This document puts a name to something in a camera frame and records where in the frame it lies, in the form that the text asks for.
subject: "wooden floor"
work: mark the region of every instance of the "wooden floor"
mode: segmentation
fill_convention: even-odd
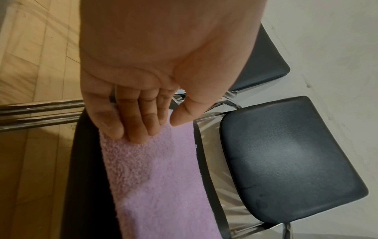
[[[17,0],[0,33],[0,105],[81,97],[79,0]],[[0,133],[0,238],[59,238],[75,124]]]

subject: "pink towel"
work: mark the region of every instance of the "pink towel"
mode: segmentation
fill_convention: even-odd
[[[100,133],[124,239],[221,239],[202,183],[193,124],[136,145]]]

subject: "black cushion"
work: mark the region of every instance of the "black cushion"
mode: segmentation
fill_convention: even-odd
[[[238,193],[260,221],[291,222],[368,194],[308,97],[233,111],[220,136]]]
[[[170,108],[177,104],[172,101]],[[205,191],[223,239],[231,239],[227,219],[211,181],[199,128],[194,123],[197,159]],[[102,160],[98,129],[84,110],[76,125],[61,226],[62,239],[121,238]]]
[[[290,67],[261,25],[253,51],[230,91],[259,85],[283,77],[289,72]]]

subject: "white floor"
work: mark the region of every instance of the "white floor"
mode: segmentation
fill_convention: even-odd
[[[269,0],[262,22],[291,72],[237,101],[245,107],[310,97],[370,192],[294,222],[295,239],[378,239],[378,0]],[[224,160],[219,121],[200,125],[214,185],[231,226],[254,222],[235,208],[243,204]],[[252,238],[281,237],[267,231]]]

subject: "hand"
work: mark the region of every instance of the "hand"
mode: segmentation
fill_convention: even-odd
[[[93,123],[143,143],[159,133],[179,88],[173,126],[195,120],[234,83],[265,0],[82,0],[81,89]],[[115,88],[118,109],[109,102]]]

